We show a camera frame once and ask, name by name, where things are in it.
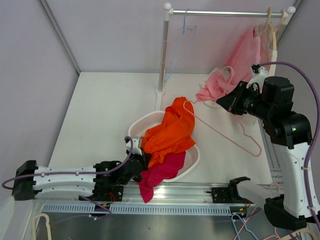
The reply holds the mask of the cream white t shirt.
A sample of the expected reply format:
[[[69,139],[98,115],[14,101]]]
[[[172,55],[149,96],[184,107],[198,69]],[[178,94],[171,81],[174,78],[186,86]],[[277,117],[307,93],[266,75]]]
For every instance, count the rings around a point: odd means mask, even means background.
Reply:
[[[272,50],[272,47],[267,47],[265,43],[260,41],[260,62],[257,64],[266,63],[266,62],[274,62],[277,60],[277,56],[278,56],[277,50]],[[211,73],[213,71],[215,72],[217,70],[221,70],[221,69],[216,67],[211,71]],[[205,82],[206,81],[203,81],[199,84],[200,90],[205,85]],[[216,104],[216,101],[213,101],[213,100],[206,100],[206,102],[204,104],[210,108],[219,108],[220,107],[218,104]]]

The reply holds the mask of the pink t shirt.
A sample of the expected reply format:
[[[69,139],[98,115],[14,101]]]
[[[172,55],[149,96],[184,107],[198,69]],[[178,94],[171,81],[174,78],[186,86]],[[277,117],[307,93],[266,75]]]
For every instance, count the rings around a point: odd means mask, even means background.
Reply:
[[[224,63],[224,67],[212,71],[204,86],[195,95],[199,102],[216,101],[232,92],[240,81],[249,82],[252,78],[251,66],[258,64],[261,38],[255,27],[243,33]]]

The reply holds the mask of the orange t shirt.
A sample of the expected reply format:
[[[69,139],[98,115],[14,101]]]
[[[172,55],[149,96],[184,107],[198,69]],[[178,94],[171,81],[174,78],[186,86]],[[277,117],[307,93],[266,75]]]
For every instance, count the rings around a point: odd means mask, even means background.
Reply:
[[[182,153],[196,144],[191,137],[195,128],[193,113],[193,106],[187,98],[177,97],[166,107],[161,124],[145,132],[141,146],[151,155],[149,168],[163,163],[166,155]]]

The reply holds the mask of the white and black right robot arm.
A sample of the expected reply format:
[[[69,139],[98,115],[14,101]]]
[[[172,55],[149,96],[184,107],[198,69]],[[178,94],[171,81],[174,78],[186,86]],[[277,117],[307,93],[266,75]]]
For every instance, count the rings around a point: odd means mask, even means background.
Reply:
[[[234,186],[227,190],[228,198],[235,203],[250,200],[274,227],[292,231],[305,228],[312,216],[303,173],[312,133],[307,117],[292,111],[294,89],[287,78],[271,76],[263,83],[241,81],[216,101],[229,113],[250,114],[262,121],[277,151],[284,186],[283,194],[271,193],[250,178],[239,177],[230,181]]]

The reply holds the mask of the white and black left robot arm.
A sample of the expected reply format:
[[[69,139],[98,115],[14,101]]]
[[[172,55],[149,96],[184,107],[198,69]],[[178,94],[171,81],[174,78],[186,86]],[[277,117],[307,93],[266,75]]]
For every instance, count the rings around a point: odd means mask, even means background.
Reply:
[[[16,201],[67,199],[96,202],[121,202],[124,186],[142,181],[151,154],[132,153],[125,164],[102,161],[79,169],[53,169],[28,160],[15,174],[11,194]]]

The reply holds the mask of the magenta t shirt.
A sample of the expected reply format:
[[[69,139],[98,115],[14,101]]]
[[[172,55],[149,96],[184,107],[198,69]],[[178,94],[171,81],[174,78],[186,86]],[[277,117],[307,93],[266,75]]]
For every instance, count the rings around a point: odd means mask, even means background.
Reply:
[[[140,195],[144,203],[148,203],[154,196],[154,188],[163,180],[173,179],[184,166],[186,152],[167,154],[162,163],[153,165],[141,173],[142,180],[138,182]]]

